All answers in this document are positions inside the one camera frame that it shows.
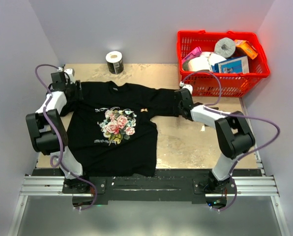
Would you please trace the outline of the black floral t-shirt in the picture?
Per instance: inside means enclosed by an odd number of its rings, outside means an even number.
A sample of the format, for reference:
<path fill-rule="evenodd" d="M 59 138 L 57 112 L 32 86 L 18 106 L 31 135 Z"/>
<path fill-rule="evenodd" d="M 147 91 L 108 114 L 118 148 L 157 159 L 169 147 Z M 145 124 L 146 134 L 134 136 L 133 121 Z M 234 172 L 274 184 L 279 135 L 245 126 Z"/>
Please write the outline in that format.
<path fill-rule="evenodd" d="M 174 90 L 112 81 L 81 85 L 83 100 L 65 105 L 61 116 L 71 114 L 68 147 L 84 171 L 102 177 L 153 176 L 158 131 L 152 119 L 178 116 Z"/>

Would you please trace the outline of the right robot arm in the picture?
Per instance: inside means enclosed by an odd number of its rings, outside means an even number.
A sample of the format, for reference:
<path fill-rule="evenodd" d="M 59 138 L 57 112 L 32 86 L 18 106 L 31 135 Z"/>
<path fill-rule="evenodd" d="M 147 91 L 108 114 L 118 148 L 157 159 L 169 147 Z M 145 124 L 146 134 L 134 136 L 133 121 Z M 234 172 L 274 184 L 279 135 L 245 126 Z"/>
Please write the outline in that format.
<path fill-rule="evenodd" d="M 228 182 L 238 159 L 254 145 L 255 137 L 240 111 L 224 113 L 201 103 L 194 103 L 186 88 L 175 90 L 179 115 L 187 120 L 200 122 L 216 131 L 221 151 L 217 164 L 208 174 L 205 192 L 220 193 Z"/>

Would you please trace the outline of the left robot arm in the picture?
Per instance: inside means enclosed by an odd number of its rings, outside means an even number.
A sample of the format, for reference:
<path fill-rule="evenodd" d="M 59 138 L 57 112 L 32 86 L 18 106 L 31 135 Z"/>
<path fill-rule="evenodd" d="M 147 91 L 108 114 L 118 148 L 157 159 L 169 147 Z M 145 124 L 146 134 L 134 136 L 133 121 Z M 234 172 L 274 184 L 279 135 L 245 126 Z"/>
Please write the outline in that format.
<path fill-rule="evenodd" d="M 70 102 L 83 100 L 81 82 L 74 80 L 74 71 L 60 70 L 52 73 L 52 83 L 43 105 L 26 115 L 26 123 L 33 149 L 50 156 L 52 167 L 59 167 L 64 176 L 64 186 L 86 193 L 91 181 L 68 147 L 68 135 L 60 113 Z"/>

